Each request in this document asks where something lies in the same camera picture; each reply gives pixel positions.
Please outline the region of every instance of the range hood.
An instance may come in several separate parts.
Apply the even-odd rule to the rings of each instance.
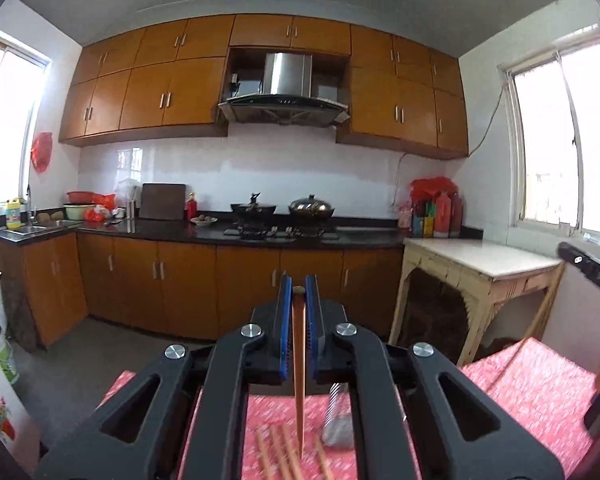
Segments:
[[[262,91],[227,99],[218,107],[230,123],[331,126],[349,119],[347,106],[311,97],[312,56],[267,54]]]

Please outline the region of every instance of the red plastic bag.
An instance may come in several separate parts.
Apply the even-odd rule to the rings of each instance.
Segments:
[[[452,195],[458,192],[458,186],[446,176],[418,178],[411,183],[411,200],[432,200],[443,191]]]

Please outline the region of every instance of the cabinet door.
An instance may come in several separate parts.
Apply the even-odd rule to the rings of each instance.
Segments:
[[[160,126],[173,63],[141,66],[131,71],[122,105],[120,130]]]
[[[176,61],[162,124],[215,122],[223,71],[224,57]]]
[[[464,100],[442,90],[436,90],[435,95],[438,147],[466,155],[468,153],[468,132]]]
[[[427,146],[438,145],[433,88],[399,79],[401,137]]]
[[[229,48],[234,14],[189,18],[176,59],[225,57]]]
[[[433,86],[435,88],[464,98],[460,65],[455,57],[432,50],[431,71],[433,72]]]
[[[118,129],[130,74],[131,70],[125,70],[96,80],[87,120],[87,135]]]
[[[130,324],[118,286],[113,237],[78,233],[77,240],[80,273],[89,313]]]
[[[292,16],[280,14],[237,14],[230,45],[291,45]]]
[[[113,252],[118,283],[130,324],[152,332],[168,332],[158,273],[158,245],[148,240],[115,238]]]
[[[158,259],[168,333],[218,338],[216,247],[159,242]]]
[[[187,20],[158,23],[147,27],[134,66],[174,61]]]
[[[248,323],[254,307],[276,299],[279,268],[280,251],[275,249],[216,249],[220,336]]]
[[[294,16],[291,48],[349,56],[351,54],[350,25],[319,18]]]
[[[136,60],[136,54],[140,47],[140,41],[144,36],[144,28],[138,30],[130,30],[124,34],[119,34],[113,38],[109,38],[107,51],[102,58],[100,67],[100,77],[128,70],[133,67]]]
[[[345,250],[342,304],[347,319],[387,339],[401,266],[400,249]]]
[[[342,251],[283,250],[280,252],[280,271],[291,276],[294,285],[304,285],[305,277],[315,274],[320,298],[340,300]]]
[[[351,66],[378,68],[395,74],[394,42],[391,35],[351,25]]]
[[[351,69],[351,127],[354,131],[400,137],[398,78],[369,68]]]
[[[400,78],[433,86],[429,49],[400,36],[394,36],[395,70]]]
[[[95,79],[69,88],[64,102],[59,140],[73,139],[84,135],[94,88],[96,88]]]
[[[109,40],[103,40],[83,48],[71,79],[72,85],[97,78],[108,44]]]
[[[67,325],[73,326],[83,320],[88,313],[84,300],[75,233],[53,238],[53,243],[56,254],[56,273],[60,283],[62,315],[65,316]]]

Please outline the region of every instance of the bottle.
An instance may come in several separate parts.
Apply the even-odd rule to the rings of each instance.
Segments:
[[[458,193],[451,196],[451,222],[449,224],[449,238],[458,238],[460,236],[460,226],[462,225],[462,199]]]
[[[14,198],[7,202],[7,207],[4,210],[4,215],[7,218],[7,229],[17,229],[22,225],[20,221],[20,199]]]
[[[436,199],[436,217],[433,220],[433,237],[449,238],[449,225],[451,224],[451,199],[443,191]]]
[[[192,218],[198,216],[198,202],[196,202],[195,193],[189,193],[189,200],[187,200],[187,221],[191,222]]]

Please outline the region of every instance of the red bag hanging on wall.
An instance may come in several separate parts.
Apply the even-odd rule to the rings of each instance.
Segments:
[[[51,132],[36,134],[31,143],[31,163],[38,173],[44,173],[51,161],[54,141]]]

